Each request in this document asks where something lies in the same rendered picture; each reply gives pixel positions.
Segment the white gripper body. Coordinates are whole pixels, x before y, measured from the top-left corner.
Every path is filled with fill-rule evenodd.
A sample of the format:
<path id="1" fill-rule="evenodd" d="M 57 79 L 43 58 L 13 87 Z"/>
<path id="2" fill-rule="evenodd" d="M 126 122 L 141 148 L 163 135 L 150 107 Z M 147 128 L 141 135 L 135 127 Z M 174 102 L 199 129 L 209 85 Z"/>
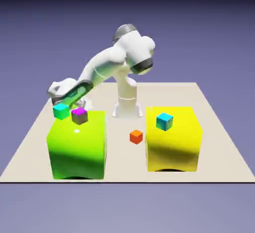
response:
<path id="1" fill-rule="evenodd" d="M 75 102 L 74 105 L 76 105 L 77 107 L 81 107 L 87 111 L 93 109 L 92 101 L 86 96 L 80 98 L 77 102 Z"/>

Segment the small magenta cube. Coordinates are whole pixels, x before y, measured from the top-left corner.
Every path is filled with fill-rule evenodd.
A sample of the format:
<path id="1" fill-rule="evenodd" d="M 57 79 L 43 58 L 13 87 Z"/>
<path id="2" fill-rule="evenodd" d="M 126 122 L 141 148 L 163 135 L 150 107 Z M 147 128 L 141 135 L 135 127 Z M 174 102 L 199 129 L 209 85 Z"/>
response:
<path id="1" fill-rule="evenodd" d="M 72 122 L 76 123 L 77 125 L 81 125 L 88 121 L 88 111 L 82 107 L 78 107 L 71 111 L 71 118 Z"/>

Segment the small turquoise cube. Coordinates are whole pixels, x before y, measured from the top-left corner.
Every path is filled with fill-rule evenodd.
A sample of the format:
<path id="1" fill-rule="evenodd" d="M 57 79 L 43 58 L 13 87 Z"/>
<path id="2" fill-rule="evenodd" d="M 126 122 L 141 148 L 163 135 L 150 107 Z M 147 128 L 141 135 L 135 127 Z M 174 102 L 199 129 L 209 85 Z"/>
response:
<path id="1" fill-rule="evenodd" d="M 53 106 L 53 115 L 56 119 L 63 120 L 70 115 L 70 108 L 68 105 L 59 103 Z"/>

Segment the small orange cube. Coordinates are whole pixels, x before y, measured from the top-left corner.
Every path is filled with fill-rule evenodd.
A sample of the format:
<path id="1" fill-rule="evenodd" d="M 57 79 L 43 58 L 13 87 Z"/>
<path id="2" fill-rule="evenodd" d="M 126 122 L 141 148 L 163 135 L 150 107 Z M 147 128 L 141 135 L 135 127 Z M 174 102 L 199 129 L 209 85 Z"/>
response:
<path id="1" fill-rule="evenodd" d="M 140 142 L 142 142 L 143 140 L 143 132 L 140 130 L 133 130 L 130 134 L 129 134 L 129 140 L 132 143 L 135 144 L 139 144 Z"/>

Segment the small cyan cube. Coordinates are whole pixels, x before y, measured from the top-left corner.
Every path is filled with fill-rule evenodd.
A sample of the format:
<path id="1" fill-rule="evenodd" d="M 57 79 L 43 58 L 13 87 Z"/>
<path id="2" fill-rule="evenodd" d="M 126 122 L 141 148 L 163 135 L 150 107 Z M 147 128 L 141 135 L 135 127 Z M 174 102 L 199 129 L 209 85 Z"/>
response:
<path id="1" fill-rule="evenodd" d="M 160 130 L 167 131 L 173 125 L 173 116 L 167 113 L 161 113 L 156 117 L 156 127 Z"/>

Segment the large lime green box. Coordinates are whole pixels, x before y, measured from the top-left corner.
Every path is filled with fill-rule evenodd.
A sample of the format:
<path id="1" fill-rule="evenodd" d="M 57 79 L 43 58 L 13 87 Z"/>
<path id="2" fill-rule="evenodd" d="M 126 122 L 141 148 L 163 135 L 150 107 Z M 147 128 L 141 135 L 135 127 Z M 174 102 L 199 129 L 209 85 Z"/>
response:
<path id="1" fill-rule="evenodd" d="M 107 156 L 106 111 L 89 111 L 77 125 L 56 119 L 46 138 L 54 179 L 102 180 Z"/>

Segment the large yellow box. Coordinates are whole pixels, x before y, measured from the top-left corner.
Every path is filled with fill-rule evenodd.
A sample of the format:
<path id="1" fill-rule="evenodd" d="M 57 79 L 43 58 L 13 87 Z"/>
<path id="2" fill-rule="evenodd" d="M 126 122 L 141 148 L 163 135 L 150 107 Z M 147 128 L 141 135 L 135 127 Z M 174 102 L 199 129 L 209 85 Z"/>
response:
<path id="1" fill-rule="evenodd" d="M 173 125 L 167 131 L 156 127 L 156 117 L 161 113 L 173 116 Z M 192 107 L 147 107 L 145 132 L 149 172 L 197 171 L 203 130 Z"/>

